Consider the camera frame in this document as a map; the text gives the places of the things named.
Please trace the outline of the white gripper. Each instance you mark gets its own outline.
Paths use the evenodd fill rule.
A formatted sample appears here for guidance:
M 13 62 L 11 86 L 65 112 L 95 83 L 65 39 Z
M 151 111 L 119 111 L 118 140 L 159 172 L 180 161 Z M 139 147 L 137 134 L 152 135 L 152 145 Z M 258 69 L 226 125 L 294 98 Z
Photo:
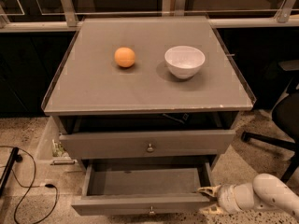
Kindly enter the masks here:
M 251 183 L 241 185 L 218 185 L 214 187 L 201 187 L 198 193 L 204 193 L 210 197 L 216 197 L 216 203 L 201 208 L 202 215 L 222 215 L 223 210 L 229 214 L 250 210 L 254 206 L 254 192 Z

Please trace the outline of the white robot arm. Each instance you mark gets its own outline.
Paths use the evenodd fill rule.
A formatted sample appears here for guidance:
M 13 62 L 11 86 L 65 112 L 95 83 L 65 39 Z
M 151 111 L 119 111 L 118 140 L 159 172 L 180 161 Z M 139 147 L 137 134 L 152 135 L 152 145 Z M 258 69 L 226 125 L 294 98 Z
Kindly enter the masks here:
M 299 197 L 281 180 L 270 174 L 259 174 L 245 184 L 222 184 L 201 187 L 197 193 L 217 200 L 203 210 L 208 214 L 235 214 L 248 210 L 281 210 L 299 221 Z

